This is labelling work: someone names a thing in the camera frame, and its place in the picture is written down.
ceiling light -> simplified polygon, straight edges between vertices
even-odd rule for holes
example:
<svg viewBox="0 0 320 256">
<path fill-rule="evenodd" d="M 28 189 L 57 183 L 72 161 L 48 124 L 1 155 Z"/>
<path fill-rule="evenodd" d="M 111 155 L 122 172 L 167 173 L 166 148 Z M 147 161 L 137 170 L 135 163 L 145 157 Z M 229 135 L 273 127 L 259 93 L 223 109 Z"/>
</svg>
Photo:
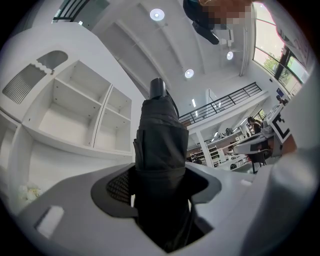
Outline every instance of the ceiling light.
<svg viewBox="0 0 320 256">
<path fill-rule="evenodd" d="M 226 55 L 227 60 L 231 60 L 234 57 L 234 53 L 232 51 L 229 51 L 228 54 Z"/>
<path fill-rule="evenodd" d="M 165 13 L 161 9 L 153 9 L 150 11 L 150 18 L 156 22 L 162 21 L 165 17 Z"/>
<path fill-rule="evenodd" d="M 184 73 L 184 76 L 186 78 L 192 78 L 194 76 L 194 70 L 193 69 L 188 69 L 185 73 Z"/>
<path fill-rule="evenodd" d="M 248 119 L 248 118 L 245 118 L 245 119 L 242 121 L 242 123 L 240 123 L 240 125 L 242 125 L 247 119 Z"/>
</svg>

black railing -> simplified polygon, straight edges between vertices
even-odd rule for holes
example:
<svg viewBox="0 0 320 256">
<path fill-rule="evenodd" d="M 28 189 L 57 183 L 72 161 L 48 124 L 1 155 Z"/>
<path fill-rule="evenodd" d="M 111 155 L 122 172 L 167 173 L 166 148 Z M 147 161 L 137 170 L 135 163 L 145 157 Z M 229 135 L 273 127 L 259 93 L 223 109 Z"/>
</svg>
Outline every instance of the black railing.
<svg viewBox="0 0 320 256">
<path fill-rule="evenodd" d="M 231 108 L 232 106 L 258 94 L 259 92 L 261 92 L 261 89 L 256 82 L 251 83 L 227 96 L 182 115 L 179 118 L 179 122 L 185 126 L 193 125 L 203 119 L 212 117 L 228 108 Z"/>
<path fill-rule="evenodd" d="M 59 14 L 53 18 L 54 21 L 69 20 L 73 22 L 80 11 L 90 0 L 68 0 L 61 7 Z"/>
</svg>

person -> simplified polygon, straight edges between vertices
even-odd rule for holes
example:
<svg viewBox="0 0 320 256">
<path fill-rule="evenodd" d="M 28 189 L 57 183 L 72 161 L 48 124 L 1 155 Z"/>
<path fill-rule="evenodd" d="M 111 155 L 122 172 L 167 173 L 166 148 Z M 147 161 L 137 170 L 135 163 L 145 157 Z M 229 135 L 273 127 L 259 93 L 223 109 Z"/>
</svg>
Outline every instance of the person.
<svg viewBox="0 0 320 256">
<path fill-rule="evenodd" d="M 202 161 L 198 157 L 195 159 L 194 163 L 202 165 Z"/>
<path fill-rule="evenodd" d="M 286 99 L 282 99 L 280 95 L 276 96 L 276 99 L 279 101 L 279 104 L 287 105 L 288 101 Z"/>
<path fill-rule="evenodd" d="M 254 134 L 261 132 L 261 122 L 254 119 L 252 116 L 248 117 L 248 123 L 253 126 Z"/>
</svg>

white ceiling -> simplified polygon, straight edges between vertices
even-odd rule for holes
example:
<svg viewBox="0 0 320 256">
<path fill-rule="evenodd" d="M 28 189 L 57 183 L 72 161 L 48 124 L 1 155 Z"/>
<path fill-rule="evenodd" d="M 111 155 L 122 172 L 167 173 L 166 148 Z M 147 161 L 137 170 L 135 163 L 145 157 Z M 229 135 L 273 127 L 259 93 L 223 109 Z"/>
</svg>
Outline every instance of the white ceiling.
<svg viewBox="0 0 320 256">
<path fill-rule="evenodd" d="M 226 44 L 212 45 L 198 35 L 186 16 L 182 0 L 108 0 L 109 6 L 101 12 L 91 30 L 119 61 L 131 79 L 144 94 L 150 81 L 162 78 L 179 108 L 186 88 L 192 93 L 204 93 L 210 83 L 222 81 L 225 75 L 238 75 L 242 65 L 242 24 L 233 24 L 234 58 L 227 60 Z M 159 8 L 165 13 L 162 21 L 150 18 L 150 11 Z M 194 77 L 186 79 L 187 69 Z"/>
</svg>

